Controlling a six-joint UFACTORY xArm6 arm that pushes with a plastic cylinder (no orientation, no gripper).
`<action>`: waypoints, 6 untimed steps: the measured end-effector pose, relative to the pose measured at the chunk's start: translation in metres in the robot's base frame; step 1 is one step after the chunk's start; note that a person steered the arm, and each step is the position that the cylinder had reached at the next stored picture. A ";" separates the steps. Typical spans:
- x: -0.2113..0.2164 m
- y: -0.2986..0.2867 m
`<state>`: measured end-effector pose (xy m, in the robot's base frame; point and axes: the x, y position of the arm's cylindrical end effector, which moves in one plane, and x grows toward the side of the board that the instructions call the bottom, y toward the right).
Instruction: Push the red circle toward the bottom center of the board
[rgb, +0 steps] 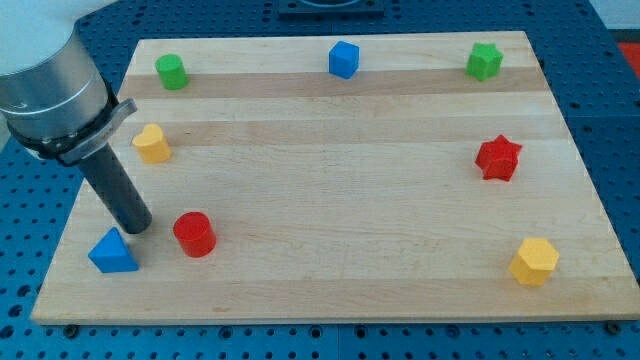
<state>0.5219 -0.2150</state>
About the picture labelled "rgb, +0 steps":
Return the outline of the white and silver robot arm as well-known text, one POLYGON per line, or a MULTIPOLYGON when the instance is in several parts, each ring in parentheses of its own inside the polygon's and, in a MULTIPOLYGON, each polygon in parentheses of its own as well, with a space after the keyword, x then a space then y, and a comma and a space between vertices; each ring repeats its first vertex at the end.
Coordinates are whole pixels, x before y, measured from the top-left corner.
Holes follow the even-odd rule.
POLYGON ((1 0, 1 117, 41 158, 74 165, 136 111, 108 87, 76 21, 114 0, 1 0))

